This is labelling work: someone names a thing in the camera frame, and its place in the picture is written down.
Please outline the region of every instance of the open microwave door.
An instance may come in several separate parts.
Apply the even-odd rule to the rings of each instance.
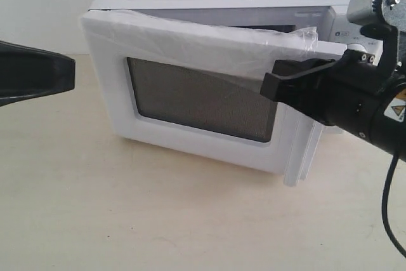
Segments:
[[[322,126],[259,94],[275,60],[340,58],[315,29],[285,34],[135,11],[82,18],[115,132],[126,138],[304,179]]]

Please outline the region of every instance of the microwave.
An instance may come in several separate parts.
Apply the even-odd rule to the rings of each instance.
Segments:
[[[379,52],[349,1],[94,0],[81,25],[114,133],[297,185],[323,126],[259,89],[275,60]]]

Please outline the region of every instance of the table surface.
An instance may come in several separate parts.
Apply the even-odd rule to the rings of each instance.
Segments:
[[[381,224],[390,156],[324,135],[306,181],[115,136],[77,88],[0,109],[1,270],[405,270]],[[406,166],[391,223],[406,244]]]

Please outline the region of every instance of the microwave door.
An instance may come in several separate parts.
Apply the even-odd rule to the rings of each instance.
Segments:
[[[73,59],[0,42],[0,106],[62,93],[74,87]]]
[[[322,128],[261,96],[261,83],[277,59],[335,59],[345,46],[317,41],[315,30],[217,27],[128,10],[89,11],[81,21],[116,133],[285,174],[288,185],[305,176]]]

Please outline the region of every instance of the black object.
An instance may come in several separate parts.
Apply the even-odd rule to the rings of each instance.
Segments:
[[[406,161],[406,0],[372,0],[370,10],[362,1],[355,0],[355,7],[350,3],[348,18],[363,26],[362,35],[383,40],[377,66],[373,55],[353,50],[336,62],[279,60],[275,74],[266,74],[261,94],[393,154],[383,192],[382,219],[391,242],[406,258],[388,220],[393,173],[399,159]],[[284,69],[294,73],[276,74]]]
[[[65,55],[0,42],[0,106],[75,88],[75,61]]]

